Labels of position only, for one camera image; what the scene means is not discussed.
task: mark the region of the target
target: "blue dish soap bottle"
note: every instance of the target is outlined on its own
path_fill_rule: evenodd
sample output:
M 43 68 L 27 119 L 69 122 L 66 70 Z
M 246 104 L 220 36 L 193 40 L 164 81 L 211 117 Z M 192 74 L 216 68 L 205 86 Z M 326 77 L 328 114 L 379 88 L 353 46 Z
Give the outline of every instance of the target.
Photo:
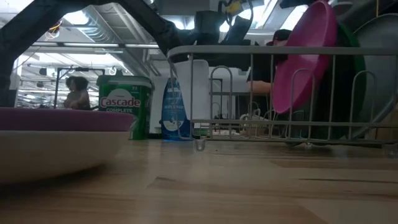
M 181 137 L 190 137 L 190 121 L 187 119 L 180 85 L 176 78 L 167 80 L 163 94 L 162 119 L 160 123 L 163 139 L 183 141 L 178 135 L 178 128 L 180 129 Z

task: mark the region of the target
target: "wood grain surface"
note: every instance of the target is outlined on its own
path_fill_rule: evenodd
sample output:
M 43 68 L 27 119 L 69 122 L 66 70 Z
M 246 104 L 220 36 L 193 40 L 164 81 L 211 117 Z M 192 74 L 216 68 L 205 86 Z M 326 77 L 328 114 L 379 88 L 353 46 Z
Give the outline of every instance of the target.
M 127 142 L 77 174 L 0 187 L 0 223 L 398 223 L 398 160 L 380 149 Z

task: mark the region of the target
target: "dish drying rack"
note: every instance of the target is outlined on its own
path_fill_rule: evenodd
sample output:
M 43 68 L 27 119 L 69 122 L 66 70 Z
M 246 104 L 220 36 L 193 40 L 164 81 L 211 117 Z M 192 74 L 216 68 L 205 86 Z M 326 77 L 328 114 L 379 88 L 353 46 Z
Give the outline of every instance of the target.
M 380 48 L 362 48 L 362 47 L 258 47 L 258 46 L 212 46 L 212 45 L 201 45 L 201 46 L 182 46 L 182 47 L 176 47 L 168 52 L 168 61 L 170 64 L 170 75 L 171 77 L 174 77 L 175 74 L 175 67 L 174 64 L 171 61 L 171 58 L 177 55 L 188 55 L 190 65 L 191 65 L 191 80 L 193 80 L 193 56 L 195 54 L 247 54 L 251 56 L 251 68 L 253 68 L 253 55 L 254 54 L 270 54 L 271 56 L 271 65 L 273 64 L 274 61 L 274 55 L 278 54 L 302 54 L 302 55 L 331 55 L 333 56 L 332 58 L 332 64 L 335 67 L 335 60 L 336 60 L 336 55 L 380 55 L 380 56 L 395 56 L 398 62 L 398 49 L 380 49 Z M 270 102 L 269 102 L 269 111 L 266 113 L 268 114 L 268 117 L 265 119 L 251 119 L 253 115 L 253 105 L 256 104 L 256 102 L 253 102 L 253 90 L 252 87 L 249 92 L 249 113 L 248 113 L 248 119 L 231 119 L 232 113 L 232 101 L 233 101 L 233 73 L 232 71 L 225 66 L 218 66 L 215 67 L 212 72 L 210 73 L 210 83 L 213 82 L 213 75 L 214 72 L 218 69 L 225 69 L 229 73 L 230 77 L 230 86 L 229 86 L 229 93 L 228 99 L 229 99 L 229 104 L 228 104 L 228 117 L 227 119 L 192 119 L 192 113 L 190 113 L 190 122 L 192 124 L 192 129 L 190 131 L 190 138 L 184 138 L 180 135 L 181 139 L 192 139 L 194 140 L 195 147 L 197 151 L 202 151 L 205 149 L 206 146 L 206 141 L 262 141 L 262 142 L 284 142 L 288 146 L 296 146 L 298 144 L 304 143 L 306 145 L 306 148 L 311 148 L 312 145 L 332 145 L 332 144 L 341 144 L 341 145 L 350 145 L 350 146 L 365 146 L 365 147 L 383 147 L 386 150 L 386 153 L 388 156 L 392 157 L 398 157 L 398 139 L 393 139 L 393 130 L 398 128 L 398 124 L 392 124 L 392 117 L 389 122 L 389 124 L 384 124 L 380 122 L 353 122 L 353 104 L 351 104 L 350 108 L 350 121 L 348 122 L 334 122 L 332 121 L 332 113 L 333 110 L 330 110 L 330 116 L 329 116 L 329 121 L 314 121 L 313 120 L 313 111 L 314 111 L 314 94 L 315 94 L 315 86 L 313 83 L 313 88 L 312 88 L 312 95 L 310 98 L 310 109 L 309 109 L 309 120 L 308 121 L 294 121 L 292 118 L 294 117 L 294 114 L 296 113 L 301 113 L 302 111 L 293 111 L 292 109 L 288 113 L 288 120 L 277 120 L 277 116 L 275 115 L 275 111 L 273 110 L 272 107 L 272 87 L 271 87 L 271 92 L 270 92 Z M 250 74 L 249 77 L 251 77 L 252 80 L 252 71 L 253 69 L 250 69 Z M 395 81 L 395 92 L 398 89 L 397 86 L 397 72 L 395 80 L 391 80 L 392 82 Z M 360 71 L 356 74 L 354 78 L 354 82 L 356 77 L 359 75 L 370 75 L 374 79 L 374 89 L 376 89 L 376 83 L 377 83 L 377 74 L 373 74 L 370 71 Z M 333 78 L 335 77 L 335 68 L 333 68 Z M 273 77 L 271 75 L 271 83 L 273 86 Z M 191 111 L 192 111 L 192 104 L 193 104 L 193 82 L 191 82 L 191 92 L 190 92 L 190 98 L 191 98 Z M 354 90 L 355 90 L 355 83 L 353 83 L 353 94 L 354 95 Z M 397 94 L 393 94 L 393 99 L 394 102 L 397 102 Z M 214 118 L 213 114 L 213 85 L 210 85 L 210 117 Z M 331 97 L 331 102 L 330 106 L 333 108 L 333 103 L 335 100 L 338 99 L 333 99 Z M 204 136 L 194 136 L 194 131 L 193 127 L 196 125 L 198 126 L 199 124 L 199 129 L 208 129 L 210 130 L 208 134 Z M 292 130 L 293 127 L 307 127 L 307 134 L 306 136 L 292 136 Z M 326 139 L 317 139 L 313 138 L 313 132 L 312 128 L 317 127 L 317 126 L 326 126 L 328 128 L 327 132 L 327 138 Z M 259 129 L 258 127 L 267 127 L 268 132 L 267 133 L 259 133 L 257 130 Z M 282 128 L 282 135 L 275 135 L 273 134 L 273 129 L 277 127 L 283 127 Z M 335 127 L 348 127 L 349 128 L 349 134 L 343 138 L 339 139 L 333 139 L 331 137 L 331 130 L 332 128 Z M 353 138 L 352 137 L 352 132 L 354 128 L 366 128 L 366 134 L 361 137 L 361 138 Z M 390 139 L 378 139 L 377 138 L 377 130 L 378 129 L 388 129 L 390 132 Z M 215 131 L 221 132 L 221 129 L 226 129 L 226 131 L 223 131 L 226 134 L 215 134 Z M 234 130 L 246 130 L 246 134 L 242 135 L 236 135 Z M 376 135 L 374 134 L 369 134 L 370 132 L 376 131 Z

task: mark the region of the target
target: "pink bowl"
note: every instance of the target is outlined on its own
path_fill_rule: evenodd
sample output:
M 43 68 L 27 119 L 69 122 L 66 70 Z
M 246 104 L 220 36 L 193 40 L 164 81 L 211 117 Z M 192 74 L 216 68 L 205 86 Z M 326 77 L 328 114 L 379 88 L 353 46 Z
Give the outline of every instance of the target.
M 337 21 L 333 9 L 326 1 L 317 1 L 298 21 L 286 46 L 334 47 L 336 36 Z M 312 79 L 315 79 L 316 90 L 329 66 L 330 58 L 330 55 L 289 55 L 286 61 L 278 64 L 272 97 L 276 112 L 286 113 L 291 106 L 292 109 L 297 109 L 309 100 Z
M 101 111 L 0 108 L 0 131 L 128 131 L 134 118 Z

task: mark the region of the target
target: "metal wire rack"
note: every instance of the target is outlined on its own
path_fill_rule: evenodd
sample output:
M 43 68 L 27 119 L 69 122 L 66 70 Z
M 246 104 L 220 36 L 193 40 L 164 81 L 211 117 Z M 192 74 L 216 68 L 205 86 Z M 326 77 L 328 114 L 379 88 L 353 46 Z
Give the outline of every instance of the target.
M 349 120 L 344 122 L 337 122 L 333 120 L 333 107 L 335 105 L 335 101 L 340 99 L 335 99 L 334 92 L 338 91 L 335 88 L 335 77 L 336 77 L 336 57 L 339 55 L 377 55 L 377 56 L 389 56 L 395 57 L 396 61 L 396 70 L 395 79 L 391 80 L 394 82 L 394 89 L 391 92 L 392 102 L 388 110 L 389 113 L 395 109 L 395 105 L 397 103 L 397 56 L 398 49 L 380 49 L 380 48 L 356 48 L 356 47 L 258 47 L 258 46 L 182 46 L 177 47 L 169 51 L 168 60 L 170 64 L 170 73 L 171 76 L 176 75 L 176 69 L 174 64 L 171 62 L 171 58 L 176 55 L 189 55 L 190 65 L 191 65 L 191 92 L 190 99 L 191 103 L 189 107 L 191 108 L 190 114 L 190 122 L 192 123 L 192 127 L 194 124 L 199 124 L 199 129 L 207 130 L 208 132 L 201 136 L 195 136 L 193 128 L 191 130 L 191 137 L 188 139 L 195 139 L 195 145 L 197 150 L 201 151 L 205 149 L 206 140 L 219 140 L 219 141 L 264 141 L 264 142 L 284 142 L 288 146 L 295 146 L 301 143 L 305 143 L 308 147 L 312 144 L 318 145 L 327 145 L 327 144 L 344 144 L 344 145 L 355 145 L 355 146 L 368 146 L 368 147 L 383 147 L 386 144 L 396 144 L 398 143 L 398 137 L 395 137 L 394 129 L 398 128 L 398 123 L 393 124 L 392 116 L 387 116 L 389 122 L 384 122 L 386 117 L 378 118 L 375 121 L 374 118 L 374 101 L 377 97 L 377 84 L 379 83 L 377 80 L 377 75 L 372 71 L 363 70 L 358 72 L 352 83 L 352 91 L 351 91 L 351 106 L 348 108 L 349 110 Z M 293 106 L 291 105 L 290 111 L 286 114 L 287 119 L 278 119 L 279 114 L 276 114 L 273 109 L 272 102 L 272 87 L 274 85 L 273 77 L 271 75 L 271 92 L 269 99 L 269 110 L 262 115 L 261 117 L 255 115 L 253 112 L 253 105 L 256 102 L 253 102 L 253 86 L 251 85 L 251 89 L 249 92 L 249 113 L 246 116 L 246 119 L 231 119 L 232 115 L 232 101 L 233 101 L 233 74 L 228 67 L 219 66 L 213 69 L 210 73 L 210 83 L 213 81 L 213 75 L 215 70 L 217 69 L 225 69 L 229 72 L 230 76 L 230 87 L 228 93 L 228 117 L 227 119 L 192 119 L 193 117 L 193 59 L 195 54 L 240 54 L 240 55 L 250 55 L 251 57 L 251 71 L 250 71 L 250 79 L 253 80 L 253 56 L 255 54 L 270 54 L 271 56 L 271 64 L 270 70 L 271 74 L 274 73 L 274 67 L 272 66 L 274 63 L 274 55 L 286 54 L 299 54 L 299 55 L 330 55 L 331 64 L 332 64 L 332 73 L 331 73 L 331 98 L 329 108 L 327 109 L 329 112 L 328 120 L 326 121 L 315 121 L 314 120 L 314 112 L 315 112 L 315 102 L 317 98 L 317 86 L 315 82 L 315 77 L 312 75 L 312 95 L 309 99 L 309 108 L 306 110 L 293 110 Z M 299 77 L 300 72 L 303 69 L 297 70 L 292 78 L 291 86 L 292 92 L 291 97 L 293 97 L 293 86 L 294 81 Z M 354 94 L 356 94 L 356 81 L 359 77 L 366 76 L 369 80 L 372 80 L 373 85 L 373 98 L 372 107 L 370 112 L 370 119 L 367 122 L 358 122 L 354 120 Z M 213 118 L 213 85 L 210 85 L 210 118 Z M 318 138 L 317 132 L 319 131 L 319 127 L 324 127 L 327 129 L 327 133 L 323 135 L 322 138 Z M 340 138 L 333 137 L 333 129 L 335 128 L 346 128 L 347 134 Z M 358 136 L 354 135 L 354 131 L 362 129 L 363 134 Z M 379 129 L 388 129 L 389 137 L 388 138 L 379 138 L 377 136 Z M 393 153 L 398 155 L 397 147 L 391 148 L 393 149 Z

